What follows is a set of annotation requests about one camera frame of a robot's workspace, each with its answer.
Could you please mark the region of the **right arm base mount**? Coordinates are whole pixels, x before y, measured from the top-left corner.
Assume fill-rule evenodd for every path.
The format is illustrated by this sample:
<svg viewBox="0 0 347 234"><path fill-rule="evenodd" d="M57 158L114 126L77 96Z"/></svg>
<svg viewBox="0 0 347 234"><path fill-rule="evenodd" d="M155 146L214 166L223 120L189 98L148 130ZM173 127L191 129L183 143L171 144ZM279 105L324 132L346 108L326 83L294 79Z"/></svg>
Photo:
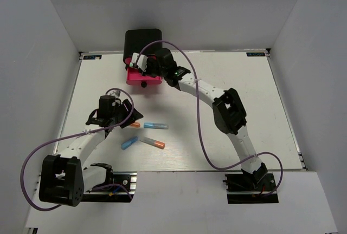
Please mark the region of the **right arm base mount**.
<svg viewBox="0 0 347 234"><path fill-rule="evenodd" d="M228 204L277 204L278 194L273 173L267 173L259 184L254 185L243 174L226 174Z"/></svg>

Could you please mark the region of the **black drawer cabinet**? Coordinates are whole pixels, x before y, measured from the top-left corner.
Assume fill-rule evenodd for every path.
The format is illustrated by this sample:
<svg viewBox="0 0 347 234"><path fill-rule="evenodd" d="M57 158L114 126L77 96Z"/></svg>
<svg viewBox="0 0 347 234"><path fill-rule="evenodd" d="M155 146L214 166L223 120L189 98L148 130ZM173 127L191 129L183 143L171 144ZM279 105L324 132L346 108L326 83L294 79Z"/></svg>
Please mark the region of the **black drawer cabinet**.
<svg viewBox="0 0 347 234"><path fill-rule="evenodd" d="M123 62L126 58L132 57L133 53L140 53L151 42L162 39L162 31L157 28L128 30L125 33Z"/></svg>

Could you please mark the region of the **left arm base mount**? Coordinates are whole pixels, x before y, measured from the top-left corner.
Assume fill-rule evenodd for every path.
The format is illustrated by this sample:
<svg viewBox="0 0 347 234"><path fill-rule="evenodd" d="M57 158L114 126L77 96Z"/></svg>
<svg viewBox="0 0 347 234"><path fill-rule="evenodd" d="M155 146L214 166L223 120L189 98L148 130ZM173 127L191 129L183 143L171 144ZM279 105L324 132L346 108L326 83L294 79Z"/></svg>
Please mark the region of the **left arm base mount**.
<svg viewBox="0 0 347 234"><path fill-rule="evenodd" d="M130 203L137 184L137 172L114 172L111 181L85 191L82 202Z"/></svg>

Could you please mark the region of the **pink drawer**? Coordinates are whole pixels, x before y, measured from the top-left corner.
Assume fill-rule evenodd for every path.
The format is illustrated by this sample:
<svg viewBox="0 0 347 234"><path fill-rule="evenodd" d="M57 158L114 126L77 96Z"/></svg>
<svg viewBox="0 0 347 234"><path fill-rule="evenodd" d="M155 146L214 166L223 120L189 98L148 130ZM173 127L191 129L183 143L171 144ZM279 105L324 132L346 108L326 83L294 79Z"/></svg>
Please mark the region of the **pink drawer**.
<svg viewBox="0 0 347 234"><path fill-rule="evenodd" d="M150 77L143 76L138 70L133 68L127 69L126 84L130 86L141 86L146 88L147 86L159 85L162 83L160 76Z"/></svg>
<svg viewBox="0 0 347 234"><path fill-rule="evenodd" d="M129 65L129 63L130 63L131 61L135 61L135 60L133 60L131 57L128 57L128 58L126 58L126 59L124 60L124 63L125 63L126 65Z"/></svg>

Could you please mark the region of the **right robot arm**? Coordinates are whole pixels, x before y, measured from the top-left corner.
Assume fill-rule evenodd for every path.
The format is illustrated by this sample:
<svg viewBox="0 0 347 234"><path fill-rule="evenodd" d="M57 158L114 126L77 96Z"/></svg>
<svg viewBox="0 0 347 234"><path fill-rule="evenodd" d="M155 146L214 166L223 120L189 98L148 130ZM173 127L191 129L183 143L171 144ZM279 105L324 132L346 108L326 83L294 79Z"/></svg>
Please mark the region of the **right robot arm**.
<svg viewBox="0 0 347 234"><path fill-rule="evenodd" d="M155 52L154 56L143 58L141 70L148 76L162 77L170 87L191 94L197 98L197 119L200 120L200 101L213 111L214 123L232 142L241 162L241 171L246 186L259 189L265 182L268 170L256 155L246 126L246 110L238 92L234 88L222 90L202 80L191 70L178 66L167 48Z"/></svg>

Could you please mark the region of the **orange white highlighter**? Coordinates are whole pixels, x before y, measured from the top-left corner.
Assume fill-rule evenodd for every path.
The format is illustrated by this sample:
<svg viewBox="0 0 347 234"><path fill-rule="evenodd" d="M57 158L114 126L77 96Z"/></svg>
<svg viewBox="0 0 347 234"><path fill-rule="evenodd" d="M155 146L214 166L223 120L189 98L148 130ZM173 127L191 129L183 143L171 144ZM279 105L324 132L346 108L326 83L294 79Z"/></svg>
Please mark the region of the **orange white highlighter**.
<svg viewBox="0 0 347 234"><path fill-rule="evenodd" d="M151 145L153 147L159 148L159 149L164 149L165 148L165 143L160 142L160 141L155 140L155 139L151 139L151 138L145 137L145 136L141 137L140 141L145 143L145 144Z"/></svg>

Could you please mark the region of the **blue table sticker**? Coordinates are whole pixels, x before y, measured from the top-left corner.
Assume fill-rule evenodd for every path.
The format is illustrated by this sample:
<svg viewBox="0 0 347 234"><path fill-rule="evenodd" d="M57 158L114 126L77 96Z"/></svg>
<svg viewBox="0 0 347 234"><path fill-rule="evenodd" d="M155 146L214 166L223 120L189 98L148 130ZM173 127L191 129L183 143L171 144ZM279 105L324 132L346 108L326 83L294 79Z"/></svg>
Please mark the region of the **blue table sticker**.
<svg viewBox="0 0 347 234"><path fill-rule="evenodd" d="M247 52L248 57L264 57L266 54L264 52Z"/></svg>
<svg viewBox="0 0 347 234"><path fill-rule="evenodd" d="M84 55L83 60L101 60L102 55Z"/></svg>

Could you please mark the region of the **blue highlighter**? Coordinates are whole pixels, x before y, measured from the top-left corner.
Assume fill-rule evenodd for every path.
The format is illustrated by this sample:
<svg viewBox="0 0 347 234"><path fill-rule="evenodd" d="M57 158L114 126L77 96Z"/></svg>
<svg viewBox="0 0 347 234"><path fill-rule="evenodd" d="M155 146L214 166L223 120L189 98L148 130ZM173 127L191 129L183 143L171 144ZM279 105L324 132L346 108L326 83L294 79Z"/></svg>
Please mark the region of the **blue highlighter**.
<svg viewBox="0 0 347 234"><path fill-rule="evenodd" d="M145 122L143 124L143 127L148 129L169 129L169 126L165 123L154 123L154 122Z"/></svg>

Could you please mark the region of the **right blue table sticker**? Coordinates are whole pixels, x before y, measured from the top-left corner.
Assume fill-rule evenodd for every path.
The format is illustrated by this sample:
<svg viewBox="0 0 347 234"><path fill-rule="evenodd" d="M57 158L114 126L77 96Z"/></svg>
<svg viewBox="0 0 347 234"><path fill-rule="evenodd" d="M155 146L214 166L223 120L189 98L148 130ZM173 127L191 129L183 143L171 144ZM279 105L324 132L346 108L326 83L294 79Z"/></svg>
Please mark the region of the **right blue table sticker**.
<svg viewBox="0 0 347 234"><path fill-rule="evenodd" d="M264 57L266 54L264 52L247 52L248 57Z"/></svg>

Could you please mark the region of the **left blue table sticker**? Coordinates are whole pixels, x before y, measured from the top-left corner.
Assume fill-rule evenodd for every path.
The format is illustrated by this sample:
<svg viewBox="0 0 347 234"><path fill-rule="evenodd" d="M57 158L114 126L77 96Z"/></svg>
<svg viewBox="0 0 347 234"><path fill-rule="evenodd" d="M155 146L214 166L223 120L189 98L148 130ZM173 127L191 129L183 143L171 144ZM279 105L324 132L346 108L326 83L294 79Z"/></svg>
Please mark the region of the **left blue table sticker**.
<svg viewBox="0 0 347 234"><path fill-rule="evenodd" d="M101 60L102 55L84 55L83 60Z"/></svg>

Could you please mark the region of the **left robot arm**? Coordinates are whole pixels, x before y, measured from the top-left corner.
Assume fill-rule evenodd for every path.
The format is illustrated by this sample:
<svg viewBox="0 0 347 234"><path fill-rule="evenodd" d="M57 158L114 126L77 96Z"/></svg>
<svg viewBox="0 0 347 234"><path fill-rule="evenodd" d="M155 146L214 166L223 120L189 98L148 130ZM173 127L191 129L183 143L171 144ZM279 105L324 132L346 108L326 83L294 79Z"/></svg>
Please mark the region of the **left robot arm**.
<svg viewBox="0 0 347 234"><path fill-rule="evenodd" d="M98 108L86 121L81 136L56 155L44 158L38 197L40 201L77 206L86 191L109 190L114 185L112 166L106 163L85 165L92 152L114 127L125 128L144 116L125 99L103 95Z"/></svg>

